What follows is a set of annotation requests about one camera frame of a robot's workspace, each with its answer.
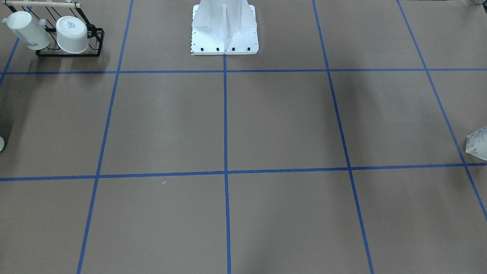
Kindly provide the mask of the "blue white milk carton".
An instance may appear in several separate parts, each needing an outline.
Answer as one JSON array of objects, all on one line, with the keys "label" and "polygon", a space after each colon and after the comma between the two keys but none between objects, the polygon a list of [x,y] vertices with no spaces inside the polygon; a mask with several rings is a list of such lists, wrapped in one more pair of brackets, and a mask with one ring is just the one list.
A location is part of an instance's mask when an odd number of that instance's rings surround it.
[{"label": "blue white milk carton", "polygon": [[466,136],[465,152],[487,161],[487,127]]}]

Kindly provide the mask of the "white mug with handle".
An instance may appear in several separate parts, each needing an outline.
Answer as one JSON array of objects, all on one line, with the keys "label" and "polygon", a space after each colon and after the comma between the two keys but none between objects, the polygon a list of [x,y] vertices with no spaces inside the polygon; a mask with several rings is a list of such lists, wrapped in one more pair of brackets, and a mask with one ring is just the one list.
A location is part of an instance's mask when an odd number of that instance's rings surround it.
[{"label": "white mug with handle", "polygon": [[0,152],[5,148],[5,139],[0,136]]}]

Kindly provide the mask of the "white cup in rack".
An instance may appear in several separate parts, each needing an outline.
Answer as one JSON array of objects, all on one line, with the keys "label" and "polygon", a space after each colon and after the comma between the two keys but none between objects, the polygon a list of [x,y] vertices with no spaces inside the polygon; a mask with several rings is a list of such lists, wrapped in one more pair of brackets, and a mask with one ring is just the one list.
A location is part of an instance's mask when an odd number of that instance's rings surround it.
[{"label": "white cup in rack", "polygon": [[56,21],[56,43],[60,49],[71,54],[80,54],[89,45],[88,29],[77,17],[65,16]]}]

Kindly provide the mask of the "white mug in rack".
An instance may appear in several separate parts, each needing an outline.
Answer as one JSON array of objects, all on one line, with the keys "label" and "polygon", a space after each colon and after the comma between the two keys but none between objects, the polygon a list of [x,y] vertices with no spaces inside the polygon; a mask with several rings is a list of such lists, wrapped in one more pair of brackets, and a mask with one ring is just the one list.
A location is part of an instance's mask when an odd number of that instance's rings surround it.
[{"label": "white mug in rack", "polygon": [[32,15],[26,11],[17,11],[2,19],[7,26],[31,50],[46,48],[51,42],[51,36],[45,28],[39,25]]}]

